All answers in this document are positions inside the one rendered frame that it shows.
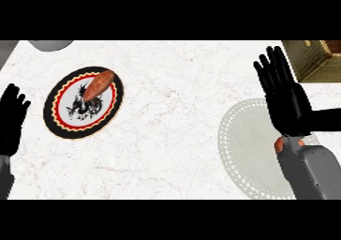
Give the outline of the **grey rounded object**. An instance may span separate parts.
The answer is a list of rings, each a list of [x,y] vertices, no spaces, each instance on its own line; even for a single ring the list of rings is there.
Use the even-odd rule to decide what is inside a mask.
[[[42,52],[56,52],[63,50],[73,40],[31,40],[31,43]]]

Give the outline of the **round black-rimmed dragon plate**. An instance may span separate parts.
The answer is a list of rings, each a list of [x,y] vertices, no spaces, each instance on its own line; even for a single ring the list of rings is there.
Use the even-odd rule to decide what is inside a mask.
[[[57,83],[44,107],[48,129],[64,139],[82,139],[100,132],[113,121],[122,108],[125,86],[120,77],[91,101],[85,91],[106,67],[85,67],[72,72]]]

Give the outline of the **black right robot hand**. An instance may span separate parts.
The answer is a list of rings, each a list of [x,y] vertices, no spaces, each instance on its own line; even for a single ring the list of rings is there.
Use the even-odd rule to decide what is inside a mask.
[[[316,131],[341,131],[341,108],[312,109],[307,92],[294,81],[282,48],[268,47],[266,50],[268,54],[260,55],[254,68],[275,129],[291,137],[307,136]]]

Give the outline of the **white lace placemat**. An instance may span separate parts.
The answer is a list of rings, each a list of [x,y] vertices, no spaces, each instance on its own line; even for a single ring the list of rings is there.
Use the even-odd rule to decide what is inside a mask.
[[[251,199],[296,198],[277,157],[279,138],[266,100],[251,98],[235,104],[221,121],[218,149],[229,177]]]

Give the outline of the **orange-brown sweet potato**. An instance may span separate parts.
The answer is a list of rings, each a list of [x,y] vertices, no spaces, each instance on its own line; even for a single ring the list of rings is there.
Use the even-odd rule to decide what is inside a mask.
[[[116,73],[113,70],[104,71],[94,79],[89,84],[85,94],[84,100],[91,101],[109,88],[110,84],[113,84],[116,80]]]

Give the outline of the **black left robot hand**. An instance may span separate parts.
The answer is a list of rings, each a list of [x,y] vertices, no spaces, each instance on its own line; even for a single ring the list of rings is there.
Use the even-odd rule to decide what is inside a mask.
[[[0,97],[0,155],[11,157],[17,153],[31,105],[20,88],[11,83]]]

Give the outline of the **tan wicker basket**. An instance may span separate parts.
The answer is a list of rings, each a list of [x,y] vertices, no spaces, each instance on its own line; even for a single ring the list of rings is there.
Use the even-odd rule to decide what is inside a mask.
[[[284,40],[300,83],[341,83],[341,40]]]

